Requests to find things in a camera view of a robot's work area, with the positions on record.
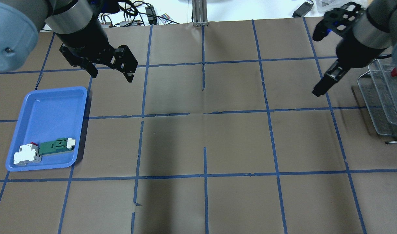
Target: black cable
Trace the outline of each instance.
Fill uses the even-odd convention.
[[[143,21],[142,15],[139,15],[139,16],[141,17],[141,21],[142,21],[143,25],[145,25],[145,22]]]
[[[145,2],[143,2],[143,1],[135,1],[135,2],[133,2],[133,4],[135,4],[135,3],[142,3],[142,4],[145,4],[145,5],[147,5],[147,6],[152,6],[150,3],[145,3]]]
[[[129,27],[129,26],[131,26],[132,23],[134,23],[134,22],[142,22],[142,21],[140,21],[140,20],[133,20],[133,21],[131,21],[130,23],[127,23],[127,24],[125,24],[125,25],[123,25],[123,26],[121,26],[121,27]]]
[[[165,17],[161,17],[161,16],[159,16],[159,15],[150,15],[150,14],[143,13],[143,12],[139,12],[139,14],[148,15],[148,16],[151,16],[151,17],[158,17],[158,18],[161,18],[161,19],[165,19],[165,20],[167,20],[167,21],[169,21],[169,22],[171,22],[171,23],[179,24],[179,23],[177,23],[177,22],[175,22],[175,21],[169,20],[169,19],[167,19],[167,18],[165,18]]]
[[[107,16],[107,17],[109,18],[109,20],[110,20],[110,25],[113,26],[112,19],[109,17],[109,15],[105,15],[105,16]]]
[[[377,57],[378,59],[385,59],[385,58],[391,58],[391,54],[390,55],[381,55]]]
[[[134,17],[135,17],[135,16],[138,15],[139,11],[138,11],[138,9],[136,8],[136,6],[135,6],[131,1],[124,0],[124,3],[129,4],[129,6],[130,6],[129,11],[127,11],[126,8],[123,8],[123,7],[120,6],[120,5],[119,5],[119,9],[123,10],[124,12],[126,12],[127,14],[129,14],[130,16],[134,16]]]

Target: blue tray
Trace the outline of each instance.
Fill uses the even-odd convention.
[[[5,167],[10,172],[52,169],[71,166],[77,159],[83,125],[87,90],[85,87],[44,89],[29,92],[22,104],[12,137]],[[73,151],[41,157],[40,163],[13,164],[14,153],[21,145],[67,137],[76,139]]]

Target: power adapter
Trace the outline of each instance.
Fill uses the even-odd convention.
[[[155,13],[154,6],[145,7],[145,11],[148,14],[149,25],[156,25],[156,22],[158,21],[158,18],[155,16],[156,13]]]
[[[293,12],[292,17],[294,18],[299,18],[299,17],[304,17],[308,12],[311,11],[312,7],[314,6],[314,3],[308,3],[304,2],[298,9],[296,9],[295,12]]]

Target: red switch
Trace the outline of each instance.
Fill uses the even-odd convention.
[[[394,68],[394,69],[391,71],[390,75],[391,75],[391,77],[397,76],[397,69]]]

